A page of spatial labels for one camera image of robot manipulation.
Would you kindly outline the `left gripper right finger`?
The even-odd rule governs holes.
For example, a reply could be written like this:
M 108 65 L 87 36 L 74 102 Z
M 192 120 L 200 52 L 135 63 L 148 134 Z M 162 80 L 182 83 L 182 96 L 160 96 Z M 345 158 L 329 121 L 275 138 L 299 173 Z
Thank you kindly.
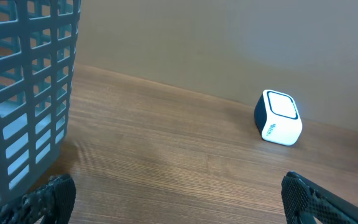
M 281 196 L 288 224 L 358 224 L 357 206 L 294 171 L 284 176 Z

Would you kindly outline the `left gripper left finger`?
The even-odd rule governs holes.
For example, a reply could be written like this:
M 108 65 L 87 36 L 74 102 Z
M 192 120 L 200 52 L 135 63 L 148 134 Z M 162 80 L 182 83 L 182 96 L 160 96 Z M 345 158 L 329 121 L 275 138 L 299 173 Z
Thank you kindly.
M 67 224 L 76 199 L 70 174 L 51 176 L 47 184 L 17 197 L 0 207 L 0 224 Z

